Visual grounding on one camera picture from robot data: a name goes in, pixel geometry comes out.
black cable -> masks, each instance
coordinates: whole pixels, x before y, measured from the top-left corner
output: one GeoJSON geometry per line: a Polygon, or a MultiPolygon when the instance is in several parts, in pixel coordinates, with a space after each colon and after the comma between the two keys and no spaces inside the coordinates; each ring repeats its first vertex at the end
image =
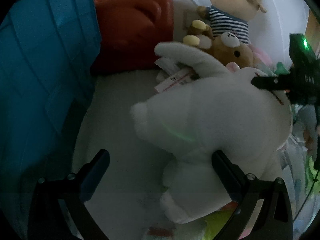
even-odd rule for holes
{"type": "Polygon", "coordinates": [[[299,209],[297,215],[295,216],[293,222],[296,221],[296,219],[297,219],[297,217],[300,215],[300,212],[302,211],[304,205],[306,204],[308,198],[310,197],[310,195],[311,195],[311,193],[312,193],[312,190],[313,190],[313,187],[315,186],[316,182],[318,181],[318,179],[317,179],[318,174],[319,174],[319,171],[317,171],[317,174],[316,174],[315,178],[313,179],[313,183],[312,183],[311,189],[310,189],[310,191],[309,191],[309,193],[308,193],[308,195],[307,195],[307,197],[306,197],[306,200],[303,202],[303,204],[302,204],[301,208],[299,209]]]}

red object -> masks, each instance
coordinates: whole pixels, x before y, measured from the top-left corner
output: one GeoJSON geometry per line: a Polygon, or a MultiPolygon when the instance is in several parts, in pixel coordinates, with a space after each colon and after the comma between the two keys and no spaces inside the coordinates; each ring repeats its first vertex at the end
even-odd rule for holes
{"type": "Polygon", "coordinates": [[[159,42],[172,41],[172,0],[94,0],[102,36],[93,74],[154,68],[159,42]]]}

screw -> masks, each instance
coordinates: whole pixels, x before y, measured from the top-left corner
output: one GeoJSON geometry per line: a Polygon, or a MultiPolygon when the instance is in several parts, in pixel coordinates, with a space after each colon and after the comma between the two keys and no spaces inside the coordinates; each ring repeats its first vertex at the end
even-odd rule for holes
{"type": "Polygon", "coordinates": [[[252,173],[247,174],[247,179],[248,180],[255,180],[256,176],[254,176],[252,173]]]}
{"type": "Polygon", "coordinates": [[[39,184],[42,184],[42,183],[44,183],[45,182],[45,178],[40,178],[40,179],[38,179],[38,183],[39,184]]]}
{"type": "Polygon", "coordinates": [[[70,173],[68,176],[67,176],[67,179],[68,180],[73,180],[76,178],[76,175],[74,173],[70,173]]]}
{"type": "Polygon", "coordinates": [[[279,184],[283,184],[283,179],[281,179],[281,178],[277,178],[277,182],[279,183],[279,184]]]}

navy and white striped shirt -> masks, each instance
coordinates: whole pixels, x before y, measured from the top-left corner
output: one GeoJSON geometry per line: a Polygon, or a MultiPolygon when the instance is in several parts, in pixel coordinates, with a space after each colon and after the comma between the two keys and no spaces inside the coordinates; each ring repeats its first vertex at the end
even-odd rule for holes
{"type": "Polygon", "coordinates": [[[244,44],[249,44],[249,27],[246,21],[220,11],[214,6],[207,7],[206,19],[210,21],[214,37],[224,32],[231,32],[244,44]]]}

blue plastic bin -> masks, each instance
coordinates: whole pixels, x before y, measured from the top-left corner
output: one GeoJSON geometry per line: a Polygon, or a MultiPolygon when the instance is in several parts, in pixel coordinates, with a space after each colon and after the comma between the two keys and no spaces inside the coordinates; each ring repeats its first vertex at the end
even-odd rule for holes
{"type": "Polygon", "coordinates": [[[71,170],[100,39],[93,0],[18,0],[0,25],[0,205],[23,238],[38,178],[71,170]]]}

